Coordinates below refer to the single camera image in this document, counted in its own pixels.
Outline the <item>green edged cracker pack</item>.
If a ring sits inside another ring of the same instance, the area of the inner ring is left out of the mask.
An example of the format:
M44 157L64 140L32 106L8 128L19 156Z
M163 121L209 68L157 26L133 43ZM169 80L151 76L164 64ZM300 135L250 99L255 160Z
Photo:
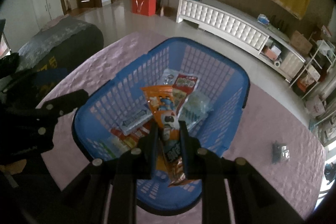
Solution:
M101 139L99 141L100 146L102 147L102 156L104 160L112 160L119 158L123 153L126 153L127 151L122 151L122 146L115 145L114 141L116 140L116 137L110 136L105 139Z

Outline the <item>orange long snack bar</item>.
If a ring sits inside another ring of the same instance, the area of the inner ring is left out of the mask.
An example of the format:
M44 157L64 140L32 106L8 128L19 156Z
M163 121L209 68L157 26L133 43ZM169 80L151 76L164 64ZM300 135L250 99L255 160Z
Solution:
M183 171L180 124L174 106L173 87L154 85L143 87L141 90L158 125L159 163L157 163L157 169L167 172L170 180L169 187L192 182L186 178Z

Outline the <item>clear grey biscuit bag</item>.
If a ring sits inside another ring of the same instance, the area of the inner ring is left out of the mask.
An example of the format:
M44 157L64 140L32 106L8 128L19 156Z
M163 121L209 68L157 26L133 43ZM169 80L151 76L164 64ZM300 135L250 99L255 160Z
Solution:
M289 148L284 143L274 142L272 144L272 163L277 164L290 160Z

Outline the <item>clear blue candy bag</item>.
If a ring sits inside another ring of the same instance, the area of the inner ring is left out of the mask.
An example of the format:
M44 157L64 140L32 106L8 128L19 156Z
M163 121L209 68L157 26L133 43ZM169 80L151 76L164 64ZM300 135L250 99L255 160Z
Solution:
M211 100L202 92L195 90L187 98L179 111L179 120L186 123L191 131L200 121L206 119L213 111Z

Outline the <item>red white large snack pack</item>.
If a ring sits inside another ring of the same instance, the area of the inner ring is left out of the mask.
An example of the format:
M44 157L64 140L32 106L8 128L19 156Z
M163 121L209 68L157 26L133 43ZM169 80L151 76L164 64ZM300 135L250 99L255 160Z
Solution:
M200 77L198 75L166 68L158 83L160 85L169 85L173 87L174 106L177 115L179 115L179 112L187 101L189 95L198 87L199 81Z

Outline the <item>red orange snack packet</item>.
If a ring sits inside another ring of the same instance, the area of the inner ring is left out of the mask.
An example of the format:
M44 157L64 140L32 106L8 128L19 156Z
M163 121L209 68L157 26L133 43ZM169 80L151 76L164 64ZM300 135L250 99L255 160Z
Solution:
M114 141L115 145L121 145L122 151L127 151L137 147L139 139L149 135L151 125L153 124L154 120L151 119L148 122L144 123L142 126L138 127L137 129L133 130L130 134L125 135L121 130L117 128L112 128L110 133L116 137Z

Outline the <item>small blue wafer packet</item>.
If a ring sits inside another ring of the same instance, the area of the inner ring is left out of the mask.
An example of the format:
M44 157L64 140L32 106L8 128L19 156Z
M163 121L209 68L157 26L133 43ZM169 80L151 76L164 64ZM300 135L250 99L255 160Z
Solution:
M153 116L152 112L147 107L142 107L135 110L122 118L119 122L119 127L124 135L129 135L136 128L146 123Z

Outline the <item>pink quilted tablecloth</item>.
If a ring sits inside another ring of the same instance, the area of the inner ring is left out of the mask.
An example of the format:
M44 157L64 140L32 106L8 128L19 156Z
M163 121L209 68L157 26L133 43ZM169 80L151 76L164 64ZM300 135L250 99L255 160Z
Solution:
M84 61L46 96L51 100L84 89L91 95L84 110L61 117L54 148L43 160L60 189L87 166L87 157L71 132L79 125L79 140L90 155L102 156L101 139L127 114L145 106L141 88L154 85L163 71L174 69L200 77L198 90L208 96L213 111L192 130L202 146L233 160L245 158L303 219L318 199L325 150L290 111L256 85L245 70L220 53L187 38L165 38L151 31L134 32ZM272 144L288 146L290 160L272 163Z

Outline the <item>dark covered sofa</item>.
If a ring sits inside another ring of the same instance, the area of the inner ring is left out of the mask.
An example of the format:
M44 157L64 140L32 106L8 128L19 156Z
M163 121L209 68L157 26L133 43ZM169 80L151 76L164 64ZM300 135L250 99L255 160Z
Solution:
M96 25L67 16L21 47L17 72L60 68L70 74L103 48L104 36Z

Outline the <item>white pink shopping bag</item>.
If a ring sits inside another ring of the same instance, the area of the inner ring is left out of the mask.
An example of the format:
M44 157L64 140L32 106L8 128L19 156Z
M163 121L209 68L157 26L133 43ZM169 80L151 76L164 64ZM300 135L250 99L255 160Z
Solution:
M325 105L319 96L310 98L305 102L305 107L311 117L315 118L325 112Z

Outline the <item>blue plastic basket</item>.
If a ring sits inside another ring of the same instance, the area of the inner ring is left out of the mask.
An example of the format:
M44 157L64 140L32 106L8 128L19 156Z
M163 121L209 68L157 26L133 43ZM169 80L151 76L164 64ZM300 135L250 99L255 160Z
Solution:
M177 215L198 202L203 217L228 207L222 154L246 106L250 80L232 60L187 38L170 38L94 92L72 123L98 178L112 186L121 222L137 207Z

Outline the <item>white metal shelf rack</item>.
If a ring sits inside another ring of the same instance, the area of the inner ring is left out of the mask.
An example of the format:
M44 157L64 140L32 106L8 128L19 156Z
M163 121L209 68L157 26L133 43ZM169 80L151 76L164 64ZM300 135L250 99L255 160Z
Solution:
M326 79L335 65L335 46L328 40L313 42L313 48L309 52L306 62L290 83L290 87L301 99L308 95Z

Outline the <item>white tufted tv cabinet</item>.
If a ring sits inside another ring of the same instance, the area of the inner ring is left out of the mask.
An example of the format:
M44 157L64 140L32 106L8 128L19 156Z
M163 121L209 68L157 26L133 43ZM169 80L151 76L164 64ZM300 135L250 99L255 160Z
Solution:
M215 0L179 0L176 22L187 20L248 52L291 82L305 63L303 55L289 45L278 30ZM273 62L280 60L279 68Z

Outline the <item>brown cardboard box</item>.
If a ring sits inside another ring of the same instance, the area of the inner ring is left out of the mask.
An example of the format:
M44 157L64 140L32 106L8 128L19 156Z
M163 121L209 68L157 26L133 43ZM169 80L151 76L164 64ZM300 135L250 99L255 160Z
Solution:
M290 37L290 45L303 56L307 56L313 47L311 42L309 42L305 36L297 30L295 30Z

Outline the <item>blue tissue box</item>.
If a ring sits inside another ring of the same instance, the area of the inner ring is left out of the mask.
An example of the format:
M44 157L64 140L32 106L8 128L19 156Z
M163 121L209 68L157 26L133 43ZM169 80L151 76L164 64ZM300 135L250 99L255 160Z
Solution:
M269 19L264 14L259 14L258 15L257 22L262 24L263 26L268 26L269 25Z

